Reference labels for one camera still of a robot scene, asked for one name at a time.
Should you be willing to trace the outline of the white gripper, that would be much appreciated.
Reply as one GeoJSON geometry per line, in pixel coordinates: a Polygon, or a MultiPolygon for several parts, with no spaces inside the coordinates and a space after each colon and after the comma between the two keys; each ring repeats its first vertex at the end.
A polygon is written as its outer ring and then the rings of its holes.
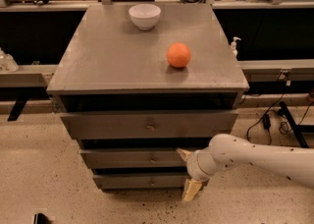
{"type": "Polygon", "coordinates": [[[187,173],[192,178],[185,180],[182,197],[183,202],[190,202],[201,190],[201,182],[208,181],[218,171],[218,164],[208,147],[194,152],[178,148],[177,153],[186,161],[187,173]]]}

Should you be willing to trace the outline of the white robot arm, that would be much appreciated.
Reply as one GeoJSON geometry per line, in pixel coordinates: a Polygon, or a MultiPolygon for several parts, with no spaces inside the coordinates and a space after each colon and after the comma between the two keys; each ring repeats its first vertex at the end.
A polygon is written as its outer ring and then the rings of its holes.
{"type": "Polygon", "coordinates": [[[207,147],[195,151],[178,148],[186,164],[183,201],[192,201],[203,184],[216,173],[247,164],[314,188],[314,149],[251,143],[228,134],[211,138],[207,147]]]}

